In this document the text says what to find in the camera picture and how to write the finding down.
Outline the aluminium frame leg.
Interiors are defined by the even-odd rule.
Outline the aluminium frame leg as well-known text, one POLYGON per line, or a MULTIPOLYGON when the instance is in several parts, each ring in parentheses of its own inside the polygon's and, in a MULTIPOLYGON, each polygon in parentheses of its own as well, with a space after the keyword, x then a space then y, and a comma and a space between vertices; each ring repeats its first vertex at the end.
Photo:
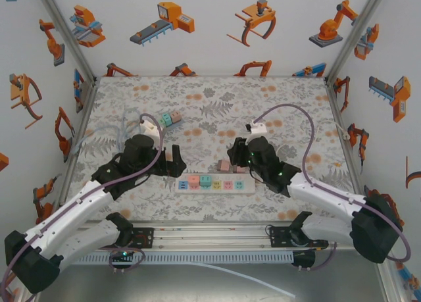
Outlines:
POLYGON ((379 264, 378 274, 385 302, 407 302, 403 283, 394 262, 386 260, 379 264))

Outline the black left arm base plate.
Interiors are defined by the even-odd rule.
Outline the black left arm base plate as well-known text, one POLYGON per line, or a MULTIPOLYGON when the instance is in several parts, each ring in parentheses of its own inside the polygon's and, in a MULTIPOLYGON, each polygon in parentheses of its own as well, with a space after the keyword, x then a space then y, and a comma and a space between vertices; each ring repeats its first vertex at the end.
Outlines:
POLYGON ((154 228, 133 228, 130 247, 136 249, 150 249, 153 246, 154 228))

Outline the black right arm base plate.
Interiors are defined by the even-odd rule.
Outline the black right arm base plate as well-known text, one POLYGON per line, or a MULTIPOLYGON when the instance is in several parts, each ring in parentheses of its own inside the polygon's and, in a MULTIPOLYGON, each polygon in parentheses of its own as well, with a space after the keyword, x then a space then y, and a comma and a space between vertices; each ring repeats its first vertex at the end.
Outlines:
POLYGON ((269 226, 268 235, 273 248, 325 249, 329 246, 329 241, 310 239, 301 230, 287 226, 269 226))

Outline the floral patterned table cover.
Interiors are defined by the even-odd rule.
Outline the floral patterned table cover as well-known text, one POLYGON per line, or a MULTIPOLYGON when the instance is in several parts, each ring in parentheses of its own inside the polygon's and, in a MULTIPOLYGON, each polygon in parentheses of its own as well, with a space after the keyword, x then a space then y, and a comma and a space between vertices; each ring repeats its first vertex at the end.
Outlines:
MULTIPOLYGON (((184 123, 165 133, 164 144, 180 146, 188 173, 215 173, 234 140, 246 136, 245 125, 259 118, 281 160, 305 166, 310 176, 329 185, 353 190, 322 79, 164 76, 100 80, 68 196, 136 134, 134 122, 141 113, 158 118, 172 111, 179 111, 184 123)), ((153 176, 91 218, 114 212, 132 221, 292 220, 301 211, 326 215, 262 184, 252 194, 227 195, 176 193, 174 184, 173 178, 153 176)))

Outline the black connector box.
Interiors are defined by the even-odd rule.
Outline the black connector box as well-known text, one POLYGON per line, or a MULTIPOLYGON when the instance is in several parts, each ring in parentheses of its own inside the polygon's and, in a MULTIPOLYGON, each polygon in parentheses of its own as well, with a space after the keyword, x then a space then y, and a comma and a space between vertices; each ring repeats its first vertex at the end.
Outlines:
POLYGON ((316 254, 313 250, 294 251, 292 265, 299 268, 311 268, 315 264, 316 254))

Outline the aluminium table edge rail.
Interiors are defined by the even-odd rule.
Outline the aluminium table edge rail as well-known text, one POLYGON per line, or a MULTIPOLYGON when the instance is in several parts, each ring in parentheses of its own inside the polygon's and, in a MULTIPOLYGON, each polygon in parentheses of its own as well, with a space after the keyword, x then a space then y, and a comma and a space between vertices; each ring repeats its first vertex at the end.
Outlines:
POLYGON ((268 225, 289 222, 134 221, 135 228, 153 228, 153 251, 268 251, 268 225))

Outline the aluminium corner post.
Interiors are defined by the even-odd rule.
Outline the aluminium corner post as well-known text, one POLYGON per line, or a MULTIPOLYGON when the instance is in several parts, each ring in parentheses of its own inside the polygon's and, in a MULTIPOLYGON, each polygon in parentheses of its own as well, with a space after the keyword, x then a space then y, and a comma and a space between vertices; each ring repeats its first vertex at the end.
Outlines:
POLYGON ((333 84, 335 79, 338 77, 339 72, 347 62, 347 59, 353 52, 354 47, 357 45, 357 42, 362 35, 362 32, 368 26, 368 22, 376 12, 376 9, 380 5, 382 0, 367 0, 363 9, 359 16, 357 17, 357 21, 353 26, 350 34, 348 35, 347 39, 341 50, 339 51, 339 55, 335 59, 332 68, 328 72, 326 83, 328 85, 333 84))
POLYGON ((84 74, 84 78, 86 78, 91 85, 96 83, 97 77, 93 73, 87 59, 85 58, 82 50, 77 43, 76 39, 72 35, 72 31, 68 24, 66 23, 62 12, 57 5, 55 0, 41 0, 43 6, 45 7, 46 11, 48 12, 50 18, 52 19, 53 24, 55 25, 56 29, 61 34, 64 43, 70 50, 71 54, 73 55, 77 65, 82 70, 84 74))

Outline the small circuit board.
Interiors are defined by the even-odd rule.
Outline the small circuit board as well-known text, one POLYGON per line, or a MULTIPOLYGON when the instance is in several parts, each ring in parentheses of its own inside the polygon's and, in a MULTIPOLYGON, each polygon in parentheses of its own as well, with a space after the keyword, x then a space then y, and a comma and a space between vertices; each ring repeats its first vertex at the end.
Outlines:
POLYGON ((135 251, 114 251, 110 258, 112 263, 132 263, 135 251))

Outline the grey-blue power strip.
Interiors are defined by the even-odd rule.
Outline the grey-blue power strip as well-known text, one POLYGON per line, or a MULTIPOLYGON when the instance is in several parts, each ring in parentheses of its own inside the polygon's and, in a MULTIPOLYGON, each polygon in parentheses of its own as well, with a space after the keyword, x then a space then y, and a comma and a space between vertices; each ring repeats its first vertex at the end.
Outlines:
POLYGON ((172 123, 169 126, 165 126, 162 130, 164 133, 171 132, 173 130, 177 130, 179 127, 183 125, 183 123, 184 123, 184 119, 181 119, 175 123, 172 123))

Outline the white power strip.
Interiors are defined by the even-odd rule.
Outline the white power strip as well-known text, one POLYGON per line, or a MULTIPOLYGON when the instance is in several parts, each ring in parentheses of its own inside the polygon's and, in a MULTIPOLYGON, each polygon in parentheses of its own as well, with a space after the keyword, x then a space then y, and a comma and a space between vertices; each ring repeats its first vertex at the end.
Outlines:
POLYGON ((205 174, 182 174, 176 179, 174 184, 174 191, 176 193, 192 194, 239 194, 239 193, 254 193, 256 192, 256 183, 250 175, 247 174, 229 174, 216 173, 206 174, 212 176, 212 186, 210 189, 189 189, 188 178, 191 175, 205 175, 205 174))

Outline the grey metal shelf plate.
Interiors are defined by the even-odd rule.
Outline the grey metal shelf plate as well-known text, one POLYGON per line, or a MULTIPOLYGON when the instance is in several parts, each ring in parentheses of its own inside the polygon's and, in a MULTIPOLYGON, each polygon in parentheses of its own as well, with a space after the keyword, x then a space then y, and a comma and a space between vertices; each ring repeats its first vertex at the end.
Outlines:
POLYGON ((144 266, 126 275, 105 266, 72 266, 39 302, 385 302, 376 267, 345 253, 316 272, 286 264, 227 268, 296 295, 197 266, 144 266))

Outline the white plastic tube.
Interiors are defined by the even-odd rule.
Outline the white plastic tube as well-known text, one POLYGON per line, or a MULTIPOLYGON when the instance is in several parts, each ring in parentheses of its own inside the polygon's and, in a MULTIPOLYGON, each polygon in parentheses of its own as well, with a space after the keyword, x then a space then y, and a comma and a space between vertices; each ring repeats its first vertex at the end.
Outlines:
POLYGON ((220 272, 224 272, 226 274, 231 274, 233 276, 237 276, 239 278, 243 278, 243 279, 252 281, 254 283, 260 284, 260 285, 262 285, 262 286, 264 286, 266 288, 272 289, 272 290, 274 290, 274 291, 276 291, 276 292, 278 292, 280 294, 286 295, 289 298, 292 298, 292 299, 295 299, 296 298, 296 295, 293 294, 293 293, 290 293, 290 292, 288 292, 288 291, 286 291, 284 289, 281 289, 281 288, 278 288, 276 286, 273 286, 272 284, 269 284, 267 282, 264 282, 262 280, 259 280, 257 278, 254 278, 252 276, 249 276, 249 275, 246 275, 246 274, 242 274, 240 272, 236 272, 236 271, 233 271, 233 270, 230 270, 230 269, 227 269, 227 268, 222 268, 220 266, 214 266, 214 265, 210 265, 210 264, 189 263, 189 265, 190 266, 197 266, 197 267, 201 267, 201 268, 212 269, 212 270, 217 270, 217 271, 220 271, 220 272))

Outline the aluminium side rail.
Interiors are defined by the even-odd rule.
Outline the aluminium side rail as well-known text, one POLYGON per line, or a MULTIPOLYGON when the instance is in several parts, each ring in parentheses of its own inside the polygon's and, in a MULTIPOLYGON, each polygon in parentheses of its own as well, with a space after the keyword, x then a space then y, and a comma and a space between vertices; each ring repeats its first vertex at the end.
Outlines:
MULTIPOLYGON (((95 96, 97 93, 98 82, 94 82, 89 89, 87 90, 87 98, 83 109, 83 115, 81 119, 80 126, 78 127, 78 133, 76 135, 76 142, 80 141, 85 136, 85 131, 87 128, 87 124, 89 122, 89 116, 91 114, 93 103, 95 101, 95 96)), ((71 155, 68 160, 68 166, 66 169, 66 173, 63 179, 61 192, 58 196, 57 203, 54 206, 54 211, 59 210, 68 199, 68 192, 72 183, 72 177, 75 172, 76 163, 78 160, 78 154, 71 155)))
POLYGON ((345 157, 345 161, 347 163, 347 168, 351 177, 353 189, 355 193, 365 195, 364 184, 362 182, 361 175, 359 174, 359 167, 355 164, 354 159, 353 159, 353 149, 351 148, 349 141, 344 140, 343 136, 341 135, 341 130, 346 132, 347 129, 345 128, 345 123, 343 121, 343 118, 341 117, 341 113, 336 101, 334 89, 332 85, 328 84, 327 82, 325 83, 325 85, 326 85, 326 92, 327 92, 328 99, 330 102, 330 107, 332 110, 334 121, 338 123, 339 126, 341 127, 341 129, 339 129, 339 132, 340 132, 339 140, 341 142, 343 154, 345 157))

